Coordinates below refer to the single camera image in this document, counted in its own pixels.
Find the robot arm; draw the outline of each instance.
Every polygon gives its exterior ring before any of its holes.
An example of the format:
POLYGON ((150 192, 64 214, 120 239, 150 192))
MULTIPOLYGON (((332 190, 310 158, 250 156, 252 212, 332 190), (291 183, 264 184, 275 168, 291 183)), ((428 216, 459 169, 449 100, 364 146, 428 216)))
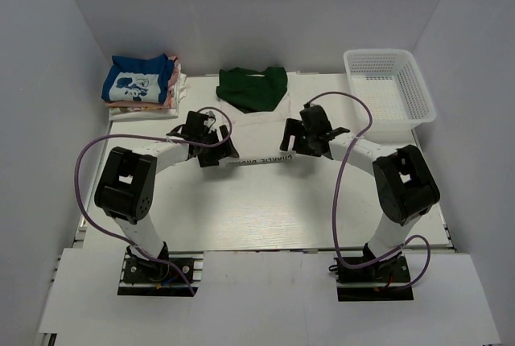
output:
MULTIPOLYGON (((343 160, 356 136, 345 128, 333 129, 321 106, 304 107, 302 121, 286 121, 280 149, 287 151, 294 137, 293 150, 298 154, 343 160)), ((420 217, 439 201, 439 189, 416 146, 394 149, 360 139, 348 163, 375 178, 383 210, 377 230, 364 248, 365 260, 370 260, 404 243, 420 217)))
MULTIPOLYGON (((218 133, 212 130, 212 115, 190 111, 186 123, 173 129, 168 136, 174 140, 213 145, 219 142, 218 133)), ((222 140, 228 135, 221 126, 222 140)), ((150 206, 154 196, 155 176, 177 163, 198 158, 201 167, 215 166, 225 157, 238 157, 231 139, 216 147, 191 146, 187 143, 155 142, 142 148, 128 150, 113 148, 102 172, 95 205, 104 210, 120 226, 132 242, 138 243, 145 253, 161 260, 168 259, 168 248, 152 224, 150 206)), ((161 272, 161 264, 146 260, 135 248, 127 248, 131 257, 161 272)))

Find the stack of folded clothes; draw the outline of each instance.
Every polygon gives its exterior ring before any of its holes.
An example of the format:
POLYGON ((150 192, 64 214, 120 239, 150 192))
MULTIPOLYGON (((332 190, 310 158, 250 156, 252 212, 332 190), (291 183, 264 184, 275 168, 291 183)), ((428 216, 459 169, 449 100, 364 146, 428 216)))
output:
POLYGON ((140 60, 113 56, 102 99, 109 120, 177 117, 186 76, 176 56, 140 60))

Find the white plastic basket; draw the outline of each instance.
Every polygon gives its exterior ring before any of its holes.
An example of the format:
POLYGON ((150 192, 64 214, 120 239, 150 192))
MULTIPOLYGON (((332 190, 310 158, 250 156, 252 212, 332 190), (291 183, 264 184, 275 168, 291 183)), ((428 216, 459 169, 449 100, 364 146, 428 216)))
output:
MULTIPOLYGON (((369 134, 411 130, 436 118, 435 107, 411 52, 394 49, 349 50, 344 53, 351 93, 371 110, 369 134)), ((354 103, 360 128, 369 118, 354 103)))

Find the white wall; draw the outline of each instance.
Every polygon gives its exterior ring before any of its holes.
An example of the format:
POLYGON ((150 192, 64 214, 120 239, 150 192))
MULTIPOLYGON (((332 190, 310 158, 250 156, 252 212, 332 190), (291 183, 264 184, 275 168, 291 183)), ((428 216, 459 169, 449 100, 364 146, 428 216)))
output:
MULTIPOLYGON (((0 0, 0 12, 0 334, 26 346, 57 257, 72 244, 73 166, 105 131, 109 65, 74 0, 0 0)), ((92 166, 84 172, 87 189, 92 166)))
POLYGON ((411 50, 439 0, 76 0, 107 56, 183 58, 219 68, 344 70, 356 47, 411 50))
POLYGON ((515 344, 515 0, 442 0, 414 53, 438 111, 418 132, 444 215, 515 344))

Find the folded clothes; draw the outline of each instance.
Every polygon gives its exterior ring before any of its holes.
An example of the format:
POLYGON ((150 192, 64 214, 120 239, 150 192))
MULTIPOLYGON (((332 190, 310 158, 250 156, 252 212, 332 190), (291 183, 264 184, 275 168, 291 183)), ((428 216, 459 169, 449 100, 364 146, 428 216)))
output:
POLYGON ((186 75, 180 74, 179 79, 172 86, 174 96, 170 108, 151 108, 147 103, 141 102, 142 107, 109 107, 109 120, 121 121, 131 119, 170 118, 178 116, 180 101, 186 96, 186 75))
POLYGON ((168 94, 165 101, 161 103, 152 103, 147 101, 135 102, 135 101, 115 101, 105 102, 108 107, 146 107, 149 109, 172 109, 174 107, 174 85, 179 78, 181 71, 181 64, 178 63, 177 58, 170 58, 175 62, 174 72, 171 74, 171 78, 168 81, 168 94))
POLYGON ((288 85, 283 67, 268 67, 263 72, 233 68, 220 70, 216 95, 242 113, 274 111, 288 85))
POLYGON ((102 99, 164 103, 168 94, 174 62, 165 54, 142 60, 113 56, 113 66, 104 82, 102 99))

